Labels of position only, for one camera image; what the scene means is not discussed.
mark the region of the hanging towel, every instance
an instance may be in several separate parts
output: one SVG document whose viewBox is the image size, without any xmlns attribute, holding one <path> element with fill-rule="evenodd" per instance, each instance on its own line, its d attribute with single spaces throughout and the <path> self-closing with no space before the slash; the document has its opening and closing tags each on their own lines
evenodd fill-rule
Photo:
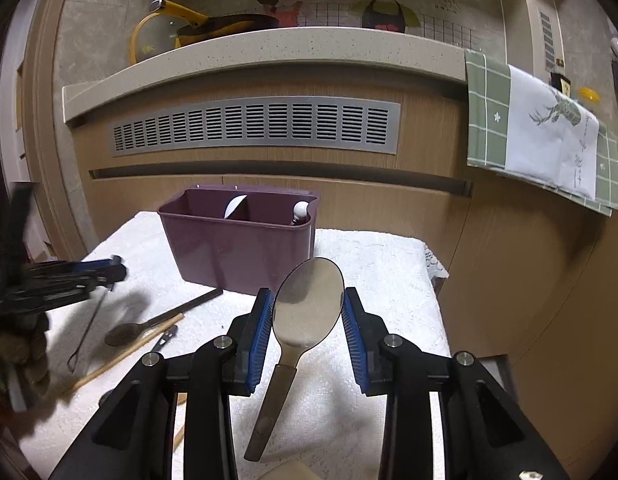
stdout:
<svg viewBox="0 0 618 480">
<path fill-rule="evenodd" d="M 467 165 L 549 189 L 611 216 L 618 209 L 618 151 L 604 123 L 516 67 L 465 51 Z"/>
</svg>

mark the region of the gloved hand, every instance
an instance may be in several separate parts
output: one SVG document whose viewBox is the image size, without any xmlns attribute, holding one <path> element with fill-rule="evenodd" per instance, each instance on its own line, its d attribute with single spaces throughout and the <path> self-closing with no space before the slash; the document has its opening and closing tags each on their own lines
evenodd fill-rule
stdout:
<svg viewBox="0 0 618 480">
<path fill-rule="evenodd" d="M 50 382 L 44 335 L 47 330 L 49 318 L 45 313 L 0 317 L 0 363 L 20 367 L 38 397 L 44 396 Z M 10 407 L 6 386 L 4 366 L 0 365 L 0 412 L 5 402 Z"/>
</svg>

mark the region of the ventilation grille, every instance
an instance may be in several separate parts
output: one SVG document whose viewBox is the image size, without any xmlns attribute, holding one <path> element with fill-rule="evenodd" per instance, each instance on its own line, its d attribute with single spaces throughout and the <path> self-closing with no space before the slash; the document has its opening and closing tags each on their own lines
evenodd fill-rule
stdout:
<svg viewBox="0 0 618 480">
<path fill-rule="evenodd" d="M 113 125 L 114 155 L 211 146 L 315 146 L 396 153 L 400 105 L 343 97 L 231 99 Z"/>
<path fill-rule="evenodd" d="M 551 29 L 551 20 L 549 17 L 540 12 L 540 23 L 542 24 L 542 34 L 544 35 L 544 67 L 547 72 L 551 72 L 555 68 L 555 47 L 553 46 L 553 31 Z"/>
</svg>

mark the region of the yellow lid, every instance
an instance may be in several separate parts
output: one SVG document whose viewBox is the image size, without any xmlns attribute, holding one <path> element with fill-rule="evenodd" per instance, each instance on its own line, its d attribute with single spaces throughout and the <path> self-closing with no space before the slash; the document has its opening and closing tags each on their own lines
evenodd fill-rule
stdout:
<svg viewBox="0 0 618 480">
<path fill-rule="evenodd" d="M 580 90 L 578 90 L 578 96 L 592 103 L 600 102 L 600 96 L 598 95 L 598 92 L 592 90 L 591 88 L 582 87 Z"/>
</svg>

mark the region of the purple plastic bin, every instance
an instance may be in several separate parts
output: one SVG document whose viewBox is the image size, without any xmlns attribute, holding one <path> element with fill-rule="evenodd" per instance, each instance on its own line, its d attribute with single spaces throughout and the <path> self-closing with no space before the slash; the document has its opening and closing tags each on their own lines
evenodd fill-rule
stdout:
<svg viewBox="0 0 618 480">
<path fill-rule="evenodd" d="M 247 195 L 250 221 L 225 220 L 227 205 L 240 195 Z M 309 203 L 309 218 L 292 226 L 300 200 Z M 289 272 L 313 256 L 318 202 L 311 191 L 200 184 L 158 213 L 183 280 L 244 294 L 268 286 L 275 293 Z"/>
</svg>

